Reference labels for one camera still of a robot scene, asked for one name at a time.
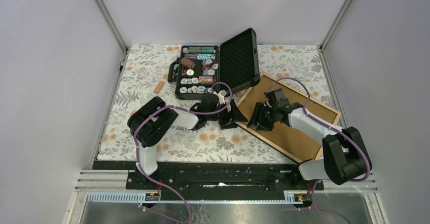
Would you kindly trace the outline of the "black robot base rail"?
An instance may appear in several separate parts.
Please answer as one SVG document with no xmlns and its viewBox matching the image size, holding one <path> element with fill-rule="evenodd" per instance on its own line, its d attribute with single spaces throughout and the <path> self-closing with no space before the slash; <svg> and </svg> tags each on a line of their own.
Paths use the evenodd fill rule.
<svg viewBox="0 0 430 224">
<path fill-rule="evenodd" d="M 283 201 L 284 193 L 310 194 L 294 164 L 158 163 L 148 180 L 135 163 L 127 167 L 127 190 L 151 191 L 161 201 Z"/>
</svg>

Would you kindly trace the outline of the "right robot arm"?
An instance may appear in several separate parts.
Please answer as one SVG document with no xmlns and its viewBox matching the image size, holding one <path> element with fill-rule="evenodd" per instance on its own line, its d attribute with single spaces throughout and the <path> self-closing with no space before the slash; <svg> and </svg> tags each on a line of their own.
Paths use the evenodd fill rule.
<svg viewBox="0 0 430 224">
<path fill-rule="evenodd" d="M 359 130 L 341 128 L 324 121 L 304 104 L 291 103 L 281 89 L 265 93 L 266 101 L 257 102 L 248 127 L 256 131 L 272 131 L 275 123 L 299 130 L 320 144 L 323 157 L 306 160 L 292 170 L 293 187 L 302 190 L 311 180 L 329 179 L 337 185 L 368 179 L 372 170 L 366 147 Z"/>
</svg>

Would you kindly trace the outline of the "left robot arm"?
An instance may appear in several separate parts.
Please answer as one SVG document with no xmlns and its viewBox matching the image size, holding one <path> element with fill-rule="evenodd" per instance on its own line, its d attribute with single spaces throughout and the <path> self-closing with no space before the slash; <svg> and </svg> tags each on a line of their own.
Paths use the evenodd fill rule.
<svg viewBox="0 0 430 224">
<path fill-rule="evenodd" d="M 157 184 L 156 145 L 172 126 L 195 131 L 205 127 L 208 121 L 217 121 L 221 129 L 231 129 L 238 122 L 247 122 L 247 118 L 232 99 L 226 101 L 220 93 L 203 96 L 190 109 L 167 105 L 156 96 L 132 114 L 127 126 L 136 144 L 138 183 L 145 189 Z"/>
</svg>

